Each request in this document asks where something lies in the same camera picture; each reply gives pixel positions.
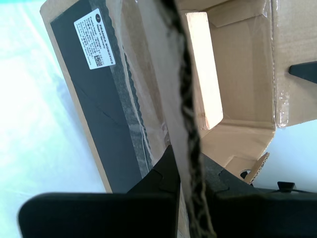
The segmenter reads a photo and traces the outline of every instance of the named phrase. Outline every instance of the white label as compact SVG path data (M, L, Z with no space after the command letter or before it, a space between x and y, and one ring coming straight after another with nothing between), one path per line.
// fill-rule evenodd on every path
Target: white label
M108 35L99 9L74 22L89 69L115 65Z

